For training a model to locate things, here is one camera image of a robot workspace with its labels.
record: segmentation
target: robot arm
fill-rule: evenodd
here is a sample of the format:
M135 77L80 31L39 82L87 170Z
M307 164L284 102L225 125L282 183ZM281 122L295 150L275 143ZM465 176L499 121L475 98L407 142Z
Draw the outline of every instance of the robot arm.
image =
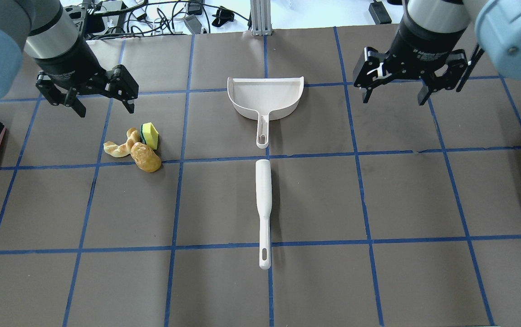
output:
M404 15L389 50L366 46L354 69L354 86L367 103L373 89L395 79L424 81L418 104L441 89L462 89L483 50L468 65L464 50L453 50L475 22L478 43L505 77L521 80L521 0L406 0ZM441 76L436 71L447 65Z
M100 94L133 113L138 84L122 64L109 72L99 65L59 0L0 0L0 98L20 69L23 49L41 67L36 87L51 105L84 117L76 96Z

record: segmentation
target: white brush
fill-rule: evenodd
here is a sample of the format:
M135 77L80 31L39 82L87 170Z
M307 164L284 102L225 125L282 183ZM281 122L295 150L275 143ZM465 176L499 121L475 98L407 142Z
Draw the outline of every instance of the white brush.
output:
M273 190L270 178L270 161L256 162L256 208L259 211L259 267L270 268L270 211L273 207Z

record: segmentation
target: grid line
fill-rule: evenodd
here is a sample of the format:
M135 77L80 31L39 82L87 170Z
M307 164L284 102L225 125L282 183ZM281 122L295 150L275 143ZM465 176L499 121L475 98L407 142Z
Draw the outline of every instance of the grid line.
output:
M359 183L359 194L362 201L362 211L364 213L364 225L366 229L366 235L368 236L368 246L369 246L369 257L370 257L370 266L371 266L371 278L373 280L373 288L375 293L375 305L377 307L377 316L379 320L379 325L383 326L383 310L381 306L381 298L379 296L379 284L377 280L377 269L375 267L375 256L373 252L373 242L371 241L371 230L369 226L369 218L368 218L368 207L366 207L366 199L364 192L364 177L362 176L362 168L359 161L359 151L358 151L358 143L355 138L355 129L354 129L354 119L353 114L351 113L351 103L349 101L349 91L347 89L347 78L345 76L345 64L343 62L343 54L341 52L341 44L339 43L339 35L337 33L337 27L333 27L333 34L335 35L335 43L337 44L337 53L339 54L339 64L341 65L341 76L343 77L344 83L344 91L345 91L345 105L347 106L347 116L349 119L349 130L351 133L351 141L354 146L354 157L355 157L355 166L358 174L358 183Z
M182 151L180 153L180 168L178 170L178 186L176 190L176 207L174 211L174 226L172 232L172 247L170 252L170 265L167 274L166 307L164 311L163 325L169 326L170 308L172 306L172 282L174 277L174 263L176 262L176 240L178 236L178 221L180 218L180 200L182 199L182 175L184 174L184 155L186 154L186 134L188 131L188 112L190 108L190 84L192 83L192 62L194 61L194 42L196 36L192 35L190 42L190 60L188 62L188 80L186 82L186 103L184 104L184 126L182 130Z
M119 51L119 64L121 64L123 60L123 51L125 50L125 40L121 43L121 49ZM89 199L87 203L87 207L85 210L85 217L83 227L81 228L81 236L79 239L79 249L82 249L85 242L85 235L87 232L87 225L89 222L89 215L91 213L91 206L93 203L93 195L95 195L95 186L97 185L97 177L99 176L99 165L101 163L101 156L103 155L103 142L105 142L105 136L107 135L107 127L109 126L109 118L111 117L111 109L113 107L113 99L109 99L109 106L107 107L107 113L105 114L105 122L103 123L103 132L101 133L101 143L99 143L99 151L97 151L97 161L95 162L95 172L93 174L93 181L91 184L91 189L89 190ZM71 303L73 301L73 294L75 284L77 282L77 276L79 273L79 265L81 263L81 255L82 251L77 252L77 257L75 259L75 265L73 268L73 277L71 278L71 284L69 287L69 295L67 296L67 303L65 305L65 314L63 316L63 327L67 326L69 321L69 313L71 309Z
M488 321L491 325L495 325L494 319L492 318L491 307L488 303L487 292L485 291L484 284L482 283L482 276L480 273L480 268L478 267L478 261L476 258L476 254L474 253L474 246L472 245L472 238L470 238L470 231L468 230L468 225L466 224L466 217L464 216L464 209L462 208L462 202L460 201L460 195L458 194L458 188L456 186L456 180L454 178L454 173L452 172L452 167L450 164L450 159L448 158L448 152L446 151L446 147L444 145L444 139L442 138L442 133L440 131L440 124L437 120L436 113L434 112L434 107L432 104L432 99L428 99L428 106L430 108L430 113L432 114L432 118L434 120L434 124L436 126L436 132L438 135L438 139L440 141L440 146L442 147L442 154L444 156L444 161L446 163L448 175L450 178L450 182L452 184L452 191L454 192L454 197L456 200L456 205L458 206L458 213L460 215L460 221L462 222L462 228L464 228L464 236L466 237L466 242L468 244L468 250L470 252L470 258L472 259L472 265L474 267L474 273L476 274L478 288L480 289L480 293L482 296L482 302L484 303L484 308L487 313Z
M369 245L369 255L370 255L370 263L371 263L371 269L372 269L372 277L374 280L374 291L375 291L375 300L377 304L378 309L378 318L379 323L381 326L383 326L383 314L381 311L381 301L379 299L379 289L378 289L378 283L377 283L377 273L375 271L375 259L374 259L374 253L373 253L373 244L394 244L394 243L432 243L432 242L467 242L469 246L469 250L472 255L473 265L477 273L477 279L479 286L481 288L481 294L485 303L485 309L487 311L487 316L489 318L489 322L491 325L494 325L493 318L487 303L487 297L484 291L484 286L482 285L481 277L480 277L480 271L478 269L478 263L476 262L476 256L474 255L474 249L472 248L472 241L484 241L484 240L514 240L514 239L521 239L521 234L508 234L508 235L485 235L485 236L470 236L470 233L468 232L468 227L466 226L466 220L464 218L464 213L462 211L462 204L460 203L460 198L457 193L457 188L454 180L454 176L452 174L452 169L449 164L449 160L447 158L447 153L449 152L461 152L461 151L503 151L503 150L521 150L520 147L491 147L491 148L459 148L459 149L446 149L445 145L443 143L443 139L441 137L441 133L439 131L439 125L437 123L437 117L435 116L435 113L433 111L433 105L431 103L431 100L428 101L431 113L433 114L433 119L435 121L436 127L437 127L437 133L439 136L439 139L441 141L441 149L427 149L424 151L412 151L412 150L398 150L398 151L368 151L368 152L360 152L358 151L358 147L356 144L356 138L354 134L354 125L353 125L353 118L351 114L351 108L350 108L350 101L349 101L349 93L348 93L348 85L352 85L350 81L346 80L345 75L345 68L344 68L344 62L341 54L341 45L339 43L339 35L337 33L337 27L334 27L334 35L335 35L335 41L337 44L337 50L339 53L339 62L341 64L341 72L343 81L339 83L314 83L314 84L306 84L305 87L327 87L327 86L344 86L345 91L345 97L346 97L346 106L348 110L348 118L349 118L349 126L350 126L350 132L352 134L352 143L354 145L354 152L353 153L325 153L325 154L294 154L294 155L270 155L269 148L266 149L266 156L258 156L258 157L226 157L226 158L202 158L202 159L184 159L184 152L185 152L185 146L186 146L186 131L187 131L187 120L188 120L188 102L190 99L190 93L203 93L203 92L218 92L218 91L226 91L226 89L190 89L190 80L192 77L192 59L193 59L193 52L194 52L194 36L192 36L192 44L190 49L190 63L188 65L188 82L187 82L187 89L186 90L173 90L173 91L155 91L155 92L144 92L139 93L139 95L152 95L152 94L186 94L186 104L184 109L184 129L182 133L182 154L181 158L179 160L168 160L163 161L164 164L180 164L179 169L179 180L177 185L177 199L176 199L176 211L175 211L175 221L174 221L174 228L173 228L173 240L171 246L153 246L153 247L113 247L113 248L84 248L84 236L86 232L86 226L88 222L88 216L90 212L90 206L93 199L94 194L94 188L95 188L95 182L98 176L99 168L103 166L119 166L119 165L133 165L134 162L110 162L110 163L101 163L101 147L99 149L98 153L98 161L97 163L89 163L89 164L83 164L83 165L50 165L50 166L20 166L20 161L22 160L22 155L24 153L24 149L26 147L28 137L30 135L31 128L34 124L34 119L38 110L38 107L41 102L41 95L39 95L36 99L4 99L0 100L0 103L4 102L27 102L27 101L36 101L36 106L34 109L34 113L32 114L31 121L22 145L22 149L20 151L20 155L17 159L16 165L14 167L8 166L8 167L0 167L0 170L13 170L14 173L11 178L11 182L9 184L7 194L5 197L5 201L3 202L3 207L1 209L0 213L0 224L1 220L3 219L3 215L5 213L5 207L8 201L8 197L10 195L12 185L14 184L14 180L16 177L16 174L18 170L30 170L30 169L76 169L76 168L93 168L95 167L95 174L93 178L92 187L90 190L90 197L88 199L88 207L86 211L86 216L84 220L84 227L82 228L82 235L80 238L80 243L78 248L65 248L65 249L39 249L39 250L0 250L0 255L3 254L45 254L45 253L56 253L56 254L63 254L63 253L76 253L77 259L76 264L74 267L74 276L72 279L72 285L69 292L69 298L68 298L68 304L65 309L65 317L64 317L64 323L63 325L66 326L67 320L68 320L68 314L69 314L69 308L70 303L72 301L72 295L74 291L74 285L77 278L77 271L78 271L78 265L80 262L80 256L82 253L108 253L108 252L130 252L130 251L171 251L171 263L169 267L169 279L168 279L168 286L167 286L167 303L166 303L166 310L165 310L165 326L169 324L169 314L170 314L170 306L171 306L171 291L172 291L172 277L173 277L173 265L175 260L175 251L176 250L201 250L201 249L215 249L215 248L244 248L244 247L258 247L258 243L226 243L226 244L194 244L194 245L188 245L188 246L176 246L176 236L177 236L177 226L178 226L178 219L179 219L179 203L180 203L180 197L181 197L181 188L182 188L182 168L183 164L187 162L213 162L213 161L235 161L235 160L258 160L258 159L282 159L282 158L312 158L312 157L343 157L343 156L355 156L356 161L356 169L358 173L358 181L360 186L360 197L362 200L362 209L364 210L364 223L366 228L366 234L368 236L365 240L324 240L324 241L306 241L306 242L271 242L271 246L273 247L292 247L292 246L335 246L340 244L368 244ZM122 42L121 47L121 53L119 62L121 63L122 56L123 56L123 50L124 50L125 40ZM268 58L267 58L267 37L266 35L263 36L263 46L264 46L264 66L265 66L265 78L268 77ZM505 80L502 76L472 76L470 79L501 79L501 82L503 84L503 87L505 88L505 91L507 93L507 96L509 97L509 101L511 102L511 105L513 106L514 113L516 114L516 117L519 119L521 124L521 118L520 114L518 113L518 110L516 109L515 103L512 99L512 96L510 94L510 91L505 83ZM395 80L393 83L404 83L404 82L411 82L410 80ZM88 95L83 97L99 97L99 95ZM111 113L111 107L113 104L113 99L109 102L109 108L107 111L107 116L105 120L105 125L103 128L103 136L102 136L102 143L105 139L105 133L107 132L107 125L109 121L109 116ZM368 215L367 215L367 208L364 200L364 184L362 180L361 170L360 170L360 163L359 163L359 156L361 155L394 155L394 154L412 154L412 153L443 153L445 157L445 161L447 163L447 168L449 170L449 175L451 177L451 182L453 186L453 191L455 193L455 197L457 199L457 205L458 209L461 214L461 220L462 224L464 226L465 230L465 236L463 237L453 237L453 238L387 238L387 239L373 239L371 237L371 232L369 228L369 221L368 221ZM273 313L273 272L272 268L268 271L268 284L269 284L269 324L271 326L274 325L274 313Z
M28 128L26 130L26 134L25 134L25 139L22 142L22 147L20 148L20 153L18 155L18 158L16 159L16 164L14 166L14 171L12 172L12 178L11 178L9 184L8 184L7 192L6 192L6 195L5 195L5 200L3 201L2 208L0 209L0 225L2 224L3 217L5 216L5 210L6 210L6 206L7 206L7 203L8 203L8 198L9 198L10 193L12 191L12 186L14 185L14 181L16 179L16 174L18 173L18 169L17 168L20 165L20 162L22 161L22 155L25 153L26 143L28 142L28 139L30 137L30 131L32 130L32 127L33 127L33 124L34 124L34 119L36 118L37 112L39 111L40 102L41 102L41 94L39 94L37 102L34 105L33 114L30 117L29 126L28 126Z
M263 35L263 58L265 61L265 79L269 78L269 51L267 46L267 35ZM270 155L270 145L265 149L265 158L261 159L271 159ZM273 265L271 263L268 271L267 271L267 281L269 287L269 327L275 327L275 307L274 307L274 298L273 298Z
M513 147L489 147L489 148L450 148L446 149L448 153L454 152L476 152L476 151L510 151L510 150L521 150L520 146ZM441 149L427 149L422 151L414 150L390 150L390 151L363 151L359 152L359 156L364 155L395 155L395 154L414 154L414 153L441 153ZM162 164L178 164L180 162L219 162L219 161L248 161L248 160L259 160L259 159L286 159L286 158L319 158L319 157L349 157L355 155L353 152L344 153L309 153L309 154L274 154L269 155L256 155L256 156L244 156L244 157L219 157L219 158L194 158L194 159L171 159L164 160ZM41 166L3 166L0 170L38 170L38 169L79 169L79 168L94 168L96 166L130 166L134 165L134 161L117 161L117 162L101 162L101 163L81 163L77 165L41 165Z
M473 242L521 240L521 234L504 235L476 235L470 236ZM296 247L296 246L337 246L359 244L403 244L403 243L442 243L442 242L466 242L466 236L448 236L441 238L373 238L358 240L320 240L320 241L286 241L271 242L272 247ZM176 246L176 251L210 250L221 248L250 248L258 247L258 243L219 243L219 244L189 244ZM123 253L145 251L170 251L171 246L138 246L138 247L99 247L99 248L47 248L26 250L0 250L0 255L22 254L64 254L64 253Z

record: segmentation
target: cable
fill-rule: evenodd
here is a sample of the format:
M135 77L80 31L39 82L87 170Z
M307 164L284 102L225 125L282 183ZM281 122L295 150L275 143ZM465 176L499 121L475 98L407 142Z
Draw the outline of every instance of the cable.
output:
M142 29L139 28L139 27L137 27L136 25L132 25L132 31L131 31L130 33L133 33L133 28L134 28L134 27L140 31L139 33L144 34L143 31L142 31Z
M109 34L110 31L113 32L115 29L121 29L121 31L123 31L125 33L125 30L123 29L123 27L121 27L121 26L114 26L114 27L109 27L109 29L107 29L105 31L105 33L103 33L103 34L104 35Z
M142 23L142 24L146 24L148 26L150 26L151 29L153 29L153 21L148 21L148 20L137 20L137 19L128 19L125 21L124 24L127 24L128 26L126 27L126 31L127 33L129 33L129 22L130 21L137 21L138 23Z
M128 10L128 9L136 10L138 8L143 8L143 7L151 6L151 5L174 4L174 8L172 9L172 16L171 16L171 18L168 19L167 16L165 16L165 14L163 14L163 11L161 11L161 9L160 9L160 11L158 12L158 16L160 16L160 18L159 18L160 19L159 26L155 26L156 21L157 21L157 19L155 19L153 21L153 25L151 26L151 29L148 30L148 31L144 32L144 31L142 31L142 29L140 29L140 27L136 27L141 32L134 33L133 29L131 29L129 27L129 21L132 21L132 19L128 18L128 20L124 21L124 23L125 22L128 23L128 32L127 33L109 33L109 34L104 34L104 35L95 35L94 37L91 38L91 40L99 40L99 39L108 40L108 39L117 39L119 37L147 37L147 35L145 35L146 33L152 33L152 35L150 35L150 36L157 36L158 34L155 34L153 32L157 32L158 30L161 30L161 34L160 35L164 35L164 32L163 32L164 31L164 27L168 29L168 31L170 32L170 35L175 35L176 33L174 32L175 31L174 18L176 16L182 14L182 13L187 14L187 12L184 12L184 11L180 11L180 12L174 13L175 6L177 4L179 4L179 3L183 3L183 4L190 4L190 3L201 4L200 2L195 2L195 1L190 1L190 0L162 1L162 2L147 3L147 4L146 4L146 2L147 2L147 0L144 0L144 2L142 4L140 4L138 6L133 6L133 7L127 8L127 9L116 10L116 11L112 11L112 12L95 13L94 16L103 17L103 16L119 15L119 14L124 13L124 12L130 12L130 10ZM206 7L210 7L210 8L217 8L217 9L220 8L219 6L212 6L212 5L207 5L207 4L201 4L201 5L202 6L206 6ZM208 32L211 33L210 18L208 17L208 12L205 10L205 8L203 8L203 9L204 9L206 20L208 21ZM234 13L236 15L238 15L239 17L242 17L247 22L249 21L246 17L242 16L240 13L237 13L237 12L234 12Z
M132 12L132 11L135 11L136 9L140 9L142 7L145 7L148 4L149 4L148 0L143 0L142 3L140 3L140 4L136 5L136 6L131 6L130 8L125 8L125 9L121 9L121 10L114 10L114 11L111 11L111 12L93 13L93 16L105 17L105 16L121 15L122 13Z
M208 33L212 33L212 28L210 27L210 19L208 18L208 13L206 12L206 8L202 7L202 11L204 11L204 15L206 16L206 21L208 22Z
M131 12L131 11L134 11L136 9L143 8L143 7L146 7L146 6L165 5L165 4L174 4L174 6L176 6L176 4L179 4L179 3L182 3L182 4L199 4L199 5L202 5L202 6L206 6L206 7L210 7L210 8L216 8L216 9L220 8L219 6L212 6L212 5L208 5L208 4L201 4L200 2L189 1L189 0L162 1L162 2L152 2L152 3L148 3L148 0L144 0L144 2L142 4L138 4L137 6L133 6L133 7L130 7L130 8L125 8L125 9L122 9L122 10L115 10L115 11L111 11L111 12L99 12L99 13L95 13L94 16L104 17L104 16L120 15L122 13L128 13L128 12ZM236 14L237 16L241 17L242 19L248 21L248 18L242 16L240 13L237 13L237 12L235 12L233 10L231 10L231 11L234 12L234 14Z

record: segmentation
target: dustpan handle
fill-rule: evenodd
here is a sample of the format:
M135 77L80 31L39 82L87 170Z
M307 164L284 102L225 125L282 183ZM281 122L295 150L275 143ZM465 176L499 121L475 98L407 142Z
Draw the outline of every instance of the dustpan handle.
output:
M256 146L265 149L269 146L269 115L260 115L256 126Z

